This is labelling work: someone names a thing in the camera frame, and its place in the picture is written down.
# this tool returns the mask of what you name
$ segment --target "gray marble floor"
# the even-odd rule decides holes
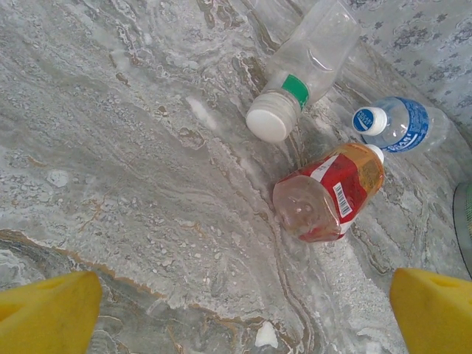
[[[285,143],[259,141],[244,114],[301,12],[251,4],[0,1],[0,289],[95,270],[90,353],[405,353],[392,272],[468,279],[451,205],[472,153],[455,129],[432,154],[387,156],[343,240],[280,229],[279,178],[357,140],[360,105],[424,97],[359,44]],[[277,349],[254,346],[264,321]]]

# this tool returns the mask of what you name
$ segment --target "bottle cap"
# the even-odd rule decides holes
[[[354,113],[353,127],[362,135],[374,136],[384,131],[387,120],[382,108],[363,107]]]
[[[378,146],[375,146],[375,145],[372,145],[372,144],[366,144],[366,146],[372,150],[375,155],[377,155],[378,159],[381,160],[382,164],[384,164],[384,152],[378,147]]]
[[[265,142],[283,142],[294,129],[301,113],[299,105],[278,92],[258,96],[251,105],[246,124]]]

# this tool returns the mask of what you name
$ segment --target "orange bottle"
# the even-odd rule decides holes
[[[343,144],[274,188],[281,224],[300,240],[343,237],[384,182],[384,154],[374,145]]]

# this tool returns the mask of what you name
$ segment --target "plastic bottle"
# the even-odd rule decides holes
[[[340,1],[318,1],[268,62],[268,83],[246,115],[252,133],[266,142],[285,140],[305,105],[334,84],[360,34]]]
[[[384,154],[344,144],[278,182],[273,203],[284,228],[307,242],[343,237],[384,182]]]
[[[353,116],[364,141],[390,153],[429,151],[445,140],[450,124],[440,109],[402,97],[383,98]]]

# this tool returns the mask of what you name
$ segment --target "water bottle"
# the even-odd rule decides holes
[[[285,140],[305,105],[334,84],[360,34],[339,0],[318,1],[268,62],[268,83],[246,115],[252,133],[266,142]]]
[[[450,124],[440,109],[402,97],[383,98],[353,116],[364,141],[390,153],[430,151],[446,139]]]

